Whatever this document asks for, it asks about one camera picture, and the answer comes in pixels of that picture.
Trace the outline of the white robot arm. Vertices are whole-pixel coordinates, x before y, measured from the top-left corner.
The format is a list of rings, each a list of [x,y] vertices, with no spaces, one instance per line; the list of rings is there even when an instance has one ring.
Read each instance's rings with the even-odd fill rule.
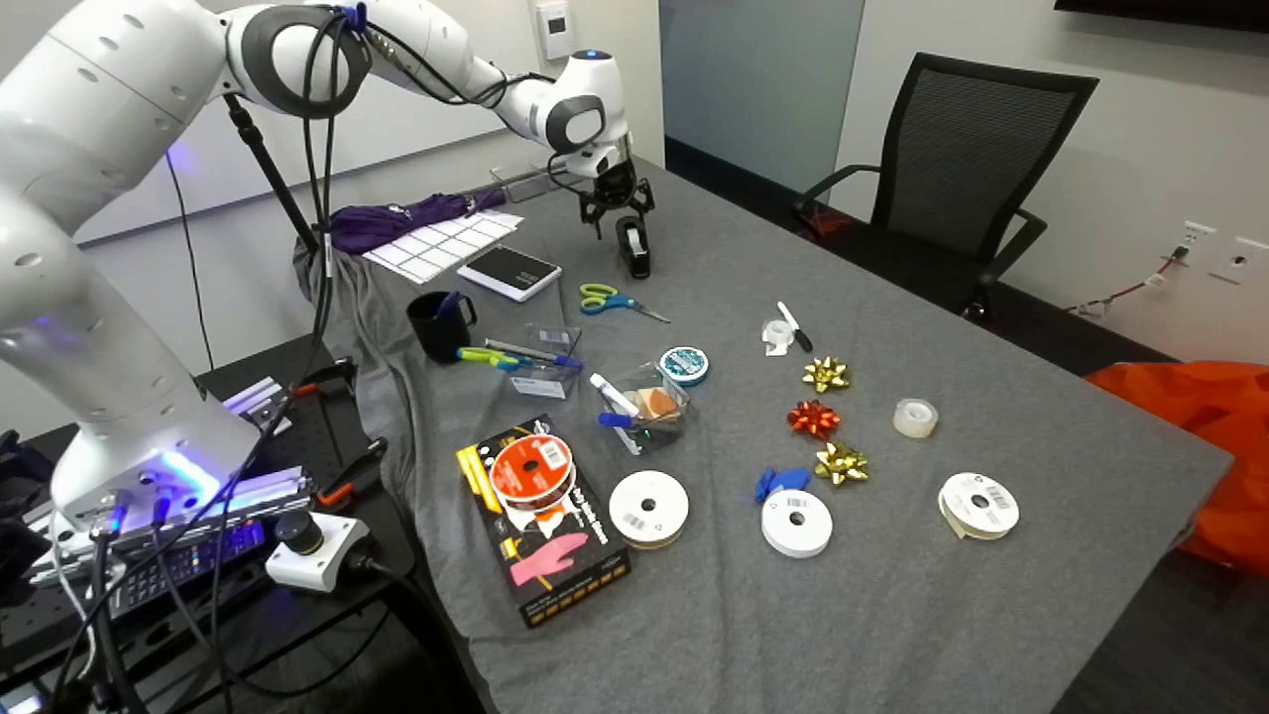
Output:
[[[47,495],[78,531],[140,531],[206,506],[257,428],[203,392],[181,358],[77,244],[206,105],[288,121],[345,114],[364,84],[485,105],[548,150],[586,218],[649,208],[618,60],[505,71],[431,0],[78,0],[0,84],[0,358],[50,392],[77,436]]]

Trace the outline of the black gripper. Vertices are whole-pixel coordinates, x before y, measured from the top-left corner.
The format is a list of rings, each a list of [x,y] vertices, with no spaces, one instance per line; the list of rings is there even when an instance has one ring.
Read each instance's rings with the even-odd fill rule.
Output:
[[[649,181],[637,175],[627,140],[573,150],[565,158],[565,175],[578,192],[578,218],[590,225],[595,241],[604,241],[606,214],[637,218],[637,225],[645,231],[649,214],[657,208],[657,199],[649,192]]]

